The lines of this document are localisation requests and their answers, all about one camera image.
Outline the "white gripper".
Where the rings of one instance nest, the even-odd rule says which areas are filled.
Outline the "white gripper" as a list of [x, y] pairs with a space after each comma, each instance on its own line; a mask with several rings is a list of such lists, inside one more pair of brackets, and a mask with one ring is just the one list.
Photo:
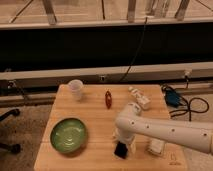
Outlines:
[[131, 154], [136, 152], [135, 135], [131, 132], [116, 129], [113, 133], [113, 141], [124, 144]]

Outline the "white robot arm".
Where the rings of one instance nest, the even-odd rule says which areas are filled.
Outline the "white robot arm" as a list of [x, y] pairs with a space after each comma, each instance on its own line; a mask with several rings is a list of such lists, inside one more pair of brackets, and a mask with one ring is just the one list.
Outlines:
[[131, 144], [140, 134], [213, 155], [213, 123], [145, 118], [140, 112], [140, 106], [130, 102], [116, 116], [118, 141]]

